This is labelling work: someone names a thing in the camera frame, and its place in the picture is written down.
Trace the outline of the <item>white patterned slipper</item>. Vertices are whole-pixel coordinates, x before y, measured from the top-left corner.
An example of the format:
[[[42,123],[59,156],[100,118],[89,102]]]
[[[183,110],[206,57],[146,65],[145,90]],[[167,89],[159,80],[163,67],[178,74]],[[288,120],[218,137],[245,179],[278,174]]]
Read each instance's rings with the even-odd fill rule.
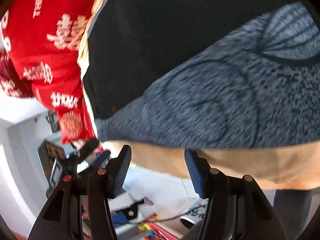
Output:
[[[201,222],[206,213],[208,199],[198,198],[193,204],[187,209],[186,214],[180,216],[181,223],[190,229],[197,223]]]

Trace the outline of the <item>operator grey trouser legs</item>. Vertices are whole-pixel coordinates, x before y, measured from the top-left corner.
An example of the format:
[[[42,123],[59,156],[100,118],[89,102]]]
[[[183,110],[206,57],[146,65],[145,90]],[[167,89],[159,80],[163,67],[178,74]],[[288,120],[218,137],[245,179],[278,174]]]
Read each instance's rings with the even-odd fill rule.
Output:
[[[286,239],[297,239],[304,230],[312,202],[312,190],[277,190],[273,209]]]

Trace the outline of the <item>red cushion at sofa end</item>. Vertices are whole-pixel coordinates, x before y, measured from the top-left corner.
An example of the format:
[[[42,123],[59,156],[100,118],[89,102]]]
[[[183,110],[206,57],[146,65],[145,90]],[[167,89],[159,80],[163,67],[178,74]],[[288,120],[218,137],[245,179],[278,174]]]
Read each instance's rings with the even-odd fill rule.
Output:
[[[0,76],[1,91],[5,95],[22,99],[34,97],[29,83],[19,78],[9,55],[4,49],[1,49]]]

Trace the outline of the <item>red sofa cover with characters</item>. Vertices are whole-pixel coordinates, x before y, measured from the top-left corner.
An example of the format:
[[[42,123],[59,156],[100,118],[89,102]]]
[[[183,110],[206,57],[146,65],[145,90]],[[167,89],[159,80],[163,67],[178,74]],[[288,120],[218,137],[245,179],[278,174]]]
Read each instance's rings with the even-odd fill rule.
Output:
[[[57,114],[64,144],[94,138],[77,63],[93,2],[14,0],[1,20],[3,49],[33,98]]]

